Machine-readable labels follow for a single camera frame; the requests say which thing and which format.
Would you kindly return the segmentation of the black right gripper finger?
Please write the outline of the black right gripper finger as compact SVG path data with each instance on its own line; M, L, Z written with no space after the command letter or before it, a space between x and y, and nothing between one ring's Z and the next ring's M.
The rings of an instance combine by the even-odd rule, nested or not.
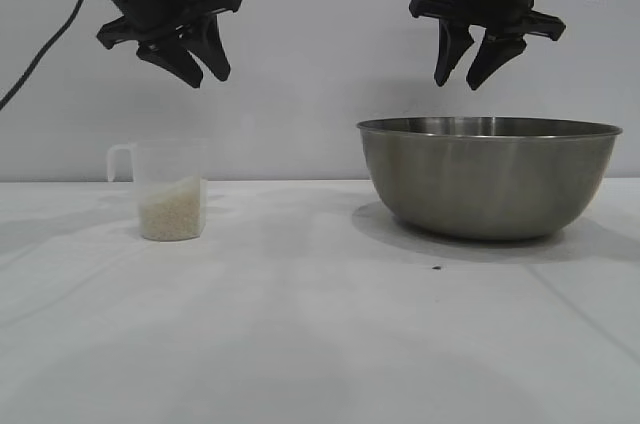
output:
M439 49L434 80L445 85L464 53L474 44L469 26L450 20L439 20Z
M466 76L469 87L477 90L500 67L521 55L526 46L527 43L522 34L486 30Z

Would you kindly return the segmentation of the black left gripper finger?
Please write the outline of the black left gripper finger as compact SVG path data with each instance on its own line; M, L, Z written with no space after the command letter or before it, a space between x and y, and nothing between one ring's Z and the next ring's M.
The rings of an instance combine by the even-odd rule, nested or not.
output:
M176 39L141 42L136 55L142 61L168 71L194 89L201 85L203 72L199 64Z
M183 45L196 56L219 81L227 81L231 66L220 38L218 17L208 14L184 28Z

